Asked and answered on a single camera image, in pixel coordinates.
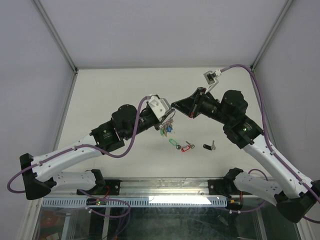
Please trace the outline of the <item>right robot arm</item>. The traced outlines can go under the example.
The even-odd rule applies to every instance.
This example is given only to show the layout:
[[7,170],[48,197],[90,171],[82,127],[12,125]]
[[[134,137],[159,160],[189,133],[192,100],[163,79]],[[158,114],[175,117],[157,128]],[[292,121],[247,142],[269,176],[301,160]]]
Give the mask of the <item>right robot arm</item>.
[[275,181],[233,168],[224,176],[226,192],[234,194],[239,190],[256,195],[276,206],[292,223],[298,223],[320,199],[320,182],[303,174],[271,145],[267,134],[246,115],[248,103],[240,91],[228,90],[218,101],[199,87],[171,107],[192,119],[204,115],[223,124],[227,139],[258,161]]

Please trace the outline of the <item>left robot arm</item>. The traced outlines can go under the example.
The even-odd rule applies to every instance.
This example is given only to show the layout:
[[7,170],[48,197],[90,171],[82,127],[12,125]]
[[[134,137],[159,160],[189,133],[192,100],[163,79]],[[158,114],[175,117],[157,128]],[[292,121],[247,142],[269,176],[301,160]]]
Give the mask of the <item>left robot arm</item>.
[[40,156],[21,155],[22,193],[27,200],[37,200],[60,190],[83,190],[91,195],[102,193],[105,180],[100,170],[67,172],[66,169],[103,155],[124,157],[138,134],[152,127],[159,130],[173,111],[161,101],[149,100],[145,108],[125,104],[112,113],[109,121],[67,147]]

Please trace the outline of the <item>large keyring with keys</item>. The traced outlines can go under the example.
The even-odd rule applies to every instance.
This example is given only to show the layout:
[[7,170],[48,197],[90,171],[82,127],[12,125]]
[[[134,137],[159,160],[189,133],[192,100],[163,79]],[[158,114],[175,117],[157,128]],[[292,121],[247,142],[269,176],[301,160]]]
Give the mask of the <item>large keyring with keys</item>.
[[176,110],[173,109],[165,119],[165,121],[160,125],[159,131],[162,137],[167,137],[168,133],[173,131],[173,124],[174,124],[174,116],[176,114]]

